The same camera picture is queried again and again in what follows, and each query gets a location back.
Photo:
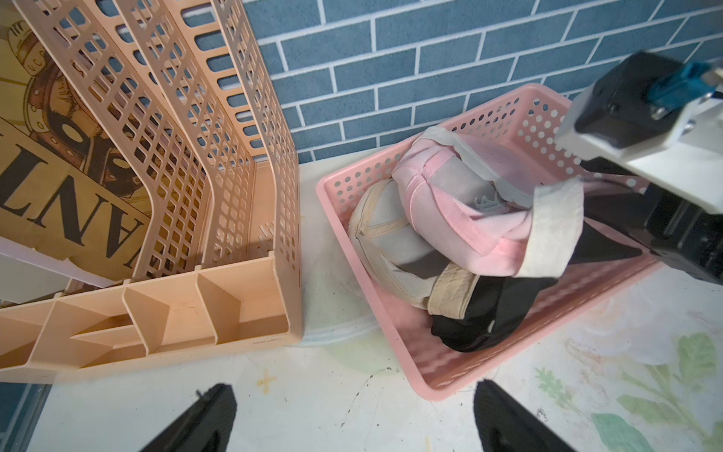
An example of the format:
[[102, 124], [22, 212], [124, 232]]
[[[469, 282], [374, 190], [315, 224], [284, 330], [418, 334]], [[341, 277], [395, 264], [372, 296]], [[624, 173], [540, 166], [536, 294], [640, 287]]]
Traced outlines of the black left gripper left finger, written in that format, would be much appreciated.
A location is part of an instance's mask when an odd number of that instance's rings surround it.
[[226, 451], [237, 412], [233, 387], [218, 383], [142, 448], [143, 452]]

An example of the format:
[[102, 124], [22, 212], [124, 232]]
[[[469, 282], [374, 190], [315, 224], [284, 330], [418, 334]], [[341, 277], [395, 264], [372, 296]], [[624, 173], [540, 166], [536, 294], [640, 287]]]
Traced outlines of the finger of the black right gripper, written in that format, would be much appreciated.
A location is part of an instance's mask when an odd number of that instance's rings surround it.
[[594, 264], [638, 258], [643, 252], [615, 241], [583, 223], [583, 230], [575, 246], [569, 265]]

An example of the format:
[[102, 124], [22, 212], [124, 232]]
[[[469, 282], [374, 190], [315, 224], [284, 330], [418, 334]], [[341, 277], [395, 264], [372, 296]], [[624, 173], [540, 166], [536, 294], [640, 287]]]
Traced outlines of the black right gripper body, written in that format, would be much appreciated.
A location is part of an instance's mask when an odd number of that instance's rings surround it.
[[636, 242], [657, 259], [691, 277], [722, 284], [722, 216], [649, 183], [644, 192], [602, 182], [585, 199], [585, 217]]

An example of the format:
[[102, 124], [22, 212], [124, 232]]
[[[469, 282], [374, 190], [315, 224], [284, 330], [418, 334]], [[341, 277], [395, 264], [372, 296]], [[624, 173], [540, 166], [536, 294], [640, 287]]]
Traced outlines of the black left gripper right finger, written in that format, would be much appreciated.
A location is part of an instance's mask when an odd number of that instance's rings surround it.
[[492, 380], [476, 386], [474, 420], [485, 452], [574, 451]]

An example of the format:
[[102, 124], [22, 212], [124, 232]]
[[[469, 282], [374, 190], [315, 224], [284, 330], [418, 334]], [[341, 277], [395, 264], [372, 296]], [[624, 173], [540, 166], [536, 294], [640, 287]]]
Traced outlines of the pink baseball cap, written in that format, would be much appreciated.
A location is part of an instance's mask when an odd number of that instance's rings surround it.
[[583, 230], [584, 201], [602, 182], [544, 185], [514, 152], [427, 128], [393, 172], [413, 229], [476, 275], [558, 278]]

